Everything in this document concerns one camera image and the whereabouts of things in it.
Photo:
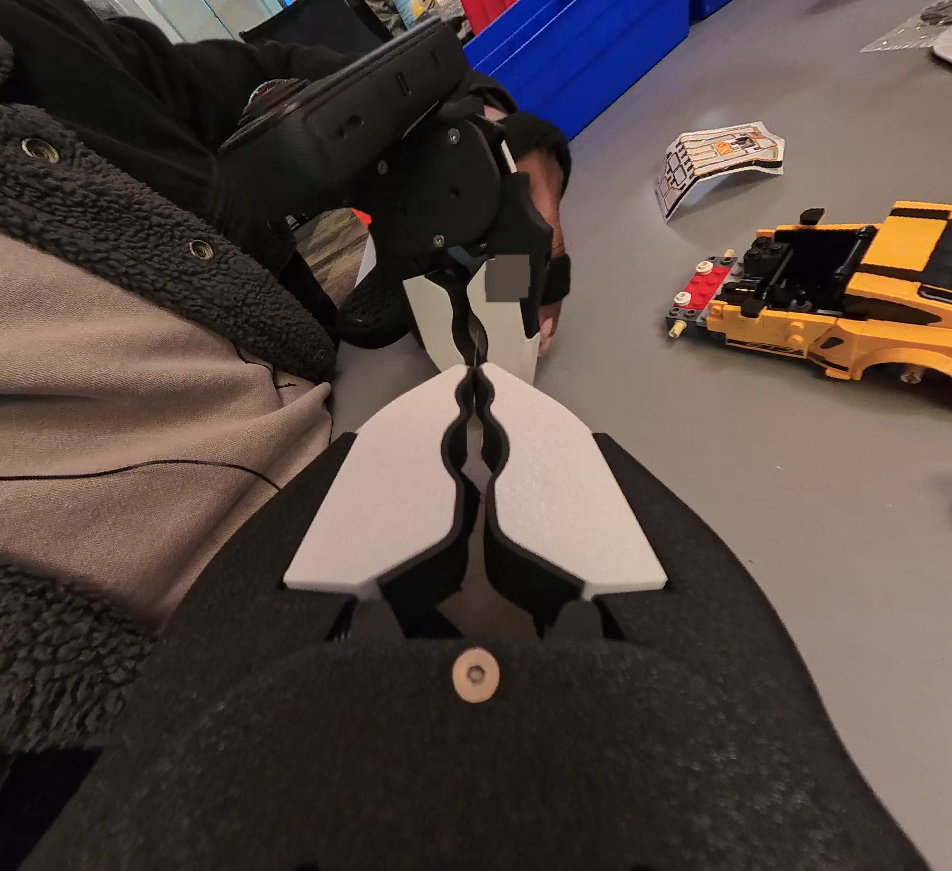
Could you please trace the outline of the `black chair back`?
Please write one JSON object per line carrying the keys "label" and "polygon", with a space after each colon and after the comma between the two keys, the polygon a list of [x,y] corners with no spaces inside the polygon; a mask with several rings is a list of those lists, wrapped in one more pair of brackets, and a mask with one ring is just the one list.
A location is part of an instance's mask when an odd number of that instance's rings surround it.
{"label": "black chair back", "polygon": [[362,56],[392,35],[365,0],[297,0],[240,38],[256,47],[276,42]]}

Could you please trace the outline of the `lego sticker sheet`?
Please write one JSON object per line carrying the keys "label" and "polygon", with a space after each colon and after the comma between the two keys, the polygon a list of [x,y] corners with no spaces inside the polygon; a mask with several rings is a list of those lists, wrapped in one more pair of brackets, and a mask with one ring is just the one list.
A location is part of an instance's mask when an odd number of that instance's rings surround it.
{"label": "lego sticker sheet", "polygon": [[697,187],[720,177],[782,175],[785,143],[759,120],[680,134],[665,150],[654,182],[663,219],[669,221]]}

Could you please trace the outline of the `beige shirt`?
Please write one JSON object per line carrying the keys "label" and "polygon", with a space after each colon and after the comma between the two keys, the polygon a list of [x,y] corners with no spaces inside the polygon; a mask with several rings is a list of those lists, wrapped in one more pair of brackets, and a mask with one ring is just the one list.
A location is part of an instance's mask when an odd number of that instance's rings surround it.
{"label": "beige shirt", "polygon": [[330,385],[2,237],[2,563],[163,623],[329,445]]}

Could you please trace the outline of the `clear bag of black parts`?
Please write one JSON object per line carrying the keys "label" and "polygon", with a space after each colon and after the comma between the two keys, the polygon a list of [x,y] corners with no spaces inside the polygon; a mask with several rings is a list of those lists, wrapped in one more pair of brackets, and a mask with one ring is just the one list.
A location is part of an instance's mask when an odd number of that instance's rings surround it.
{"label": "clear bag of black parts", "polygon": [[936,0],[861,49],[862,54],[932,49],[950,50],[951,0]]}

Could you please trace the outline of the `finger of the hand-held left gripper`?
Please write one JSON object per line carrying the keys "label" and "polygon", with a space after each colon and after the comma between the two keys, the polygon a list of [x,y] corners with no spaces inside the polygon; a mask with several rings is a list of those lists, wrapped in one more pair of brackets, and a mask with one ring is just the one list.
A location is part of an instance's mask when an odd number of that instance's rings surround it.
{"label": "finger of the hand-held left gripper", "polygon": [[530,302],[530,273],[527,255],[490,257],[472,277],[468,300],[479,326],[481,357],[532,386],[540,330],[527,329],[523,313],[523,304]]}
{"label": "finger of the hand-held left gripper", "polygon": [[464,283],[450,274],[417,275],[402,283],[416,336],[441,371],[472,365],[470,303]]}

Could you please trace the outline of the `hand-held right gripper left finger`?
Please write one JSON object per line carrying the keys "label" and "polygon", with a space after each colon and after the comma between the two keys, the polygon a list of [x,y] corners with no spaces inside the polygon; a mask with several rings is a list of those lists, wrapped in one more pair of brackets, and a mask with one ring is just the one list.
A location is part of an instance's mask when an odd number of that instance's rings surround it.
{"label": "hand-held right gripper left finger", "polygon": [[344,438],[286,588],[384,602],[411,638],[463,637],[439,606],[462,588],[480,505],[463,473],[473,384],[473,368],[452,366]]}

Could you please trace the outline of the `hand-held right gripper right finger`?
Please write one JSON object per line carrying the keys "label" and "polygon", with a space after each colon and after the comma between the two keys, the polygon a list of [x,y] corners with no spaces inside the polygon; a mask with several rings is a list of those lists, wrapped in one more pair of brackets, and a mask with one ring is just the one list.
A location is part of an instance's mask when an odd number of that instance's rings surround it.
{"label": "hand-held right gripper right finger", "polygon": [[667,573],[594,432],[498,365],[477,369],[476,397],[494,590],[544,632],[566,604],[664,589]]}

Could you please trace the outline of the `person's left forearm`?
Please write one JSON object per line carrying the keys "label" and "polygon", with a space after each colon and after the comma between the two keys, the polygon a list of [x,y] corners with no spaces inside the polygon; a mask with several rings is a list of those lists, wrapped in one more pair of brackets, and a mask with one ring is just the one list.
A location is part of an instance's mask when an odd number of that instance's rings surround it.
{"label": "person's left forearm", "polygon": [[83,0],[2,0],[2,237],[281,366],[337,347],[336,309],[218,151],[252,94],[354,61],[323,47],[173,44]]}

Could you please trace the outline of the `person's left hand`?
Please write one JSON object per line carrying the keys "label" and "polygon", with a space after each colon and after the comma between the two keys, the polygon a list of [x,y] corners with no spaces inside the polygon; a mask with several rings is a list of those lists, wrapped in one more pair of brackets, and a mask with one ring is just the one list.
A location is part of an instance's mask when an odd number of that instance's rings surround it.
{"label": "person's left hand", "polygon": [[[553,230],[553,258],[565,256],[565,241],[561,220],[564,172],[559,161],[551,151],[537,149],[520,158],[517,161],[517,168],[520,172],[529,175],[533,204]],[[540,307],[539,359],[542,359],[551,347],[552,340],[558,330],[563,306],[564,299],[560,299]]]}

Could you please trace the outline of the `dark wired earphone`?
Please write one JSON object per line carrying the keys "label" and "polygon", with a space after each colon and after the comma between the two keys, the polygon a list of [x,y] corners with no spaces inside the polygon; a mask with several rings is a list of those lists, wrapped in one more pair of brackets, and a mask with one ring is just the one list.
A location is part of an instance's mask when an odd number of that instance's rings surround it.
{"label": "dark wired earphone", "polygon": [[265,490],[308,420],[306,380],[215,335],[2,344],[2,496],[169,475]]}

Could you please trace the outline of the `yellow lego car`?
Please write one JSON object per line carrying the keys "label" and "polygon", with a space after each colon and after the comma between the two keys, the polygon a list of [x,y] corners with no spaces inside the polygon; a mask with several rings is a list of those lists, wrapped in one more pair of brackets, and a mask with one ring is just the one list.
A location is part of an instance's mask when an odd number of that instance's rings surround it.
{"label": "yellow lego car", "polygon": [[664,317],[669,338],[801,360],[861,381],[951,377],[951,207],[898,201],[884,221],[825,210],[759,230],[742,253],[702,259]]}

